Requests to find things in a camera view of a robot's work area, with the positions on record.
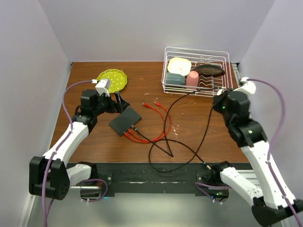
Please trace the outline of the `black network switch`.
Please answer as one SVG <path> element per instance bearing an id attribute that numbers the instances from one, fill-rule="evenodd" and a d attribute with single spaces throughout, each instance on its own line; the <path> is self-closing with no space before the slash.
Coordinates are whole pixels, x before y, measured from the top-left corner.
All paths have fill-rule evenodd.
<path id="1" fill-rule="evenodd" d="M 109 123 L 109 126 L 121 137 L 141 119 L 142 117 L 133 108 L 128 107 L 123 113 L 114 118 Z"/>

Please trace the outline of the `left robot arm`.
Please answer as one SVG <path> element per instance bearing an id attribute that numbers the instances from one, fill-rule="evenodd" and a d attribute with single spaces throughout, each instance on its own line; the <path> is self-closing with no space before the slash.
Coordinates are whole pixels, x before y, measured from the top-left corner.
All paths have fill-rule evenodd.
<path id="1" fill-rule="evenodd" d="M 96 164 L 79 162 L 74 167 L 67 164 L 80 143 L 88 137 L 103 113 L 121 114 L 129 103 L 119 92 L 116 100 L 105 93 L 88 89 L 82 92 L 66 132 L 55 145 L 41 157 L 34 156 L 29 163 L 29 193 L 55 200 L 63 200 L 69 189 L 81 182 L 94 185 L 98 181 Z"/>

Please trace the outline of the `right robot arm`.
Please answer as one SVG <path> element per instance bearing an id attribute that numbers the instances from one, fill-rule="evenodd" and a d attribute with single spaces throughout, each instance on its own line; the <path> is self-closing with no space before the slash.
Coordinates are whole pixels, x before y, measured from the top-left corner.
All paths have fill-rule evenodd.
<path id="1" fill-rule="evenodd" d="M 212 166 L 211 181 L 234 189 L 251 207 L 255 220 L 271 227 L 303 210 L 303 201 L 295 198 L 282 178 L 270 144 L 260 123 L 250 117 L 250 101 L 238 90 L 220 90 L 213 98 L 213 110 L 222 114 L 230 137 L 247 157 L 259 182 L 255 186 L 227 161 Z"/>

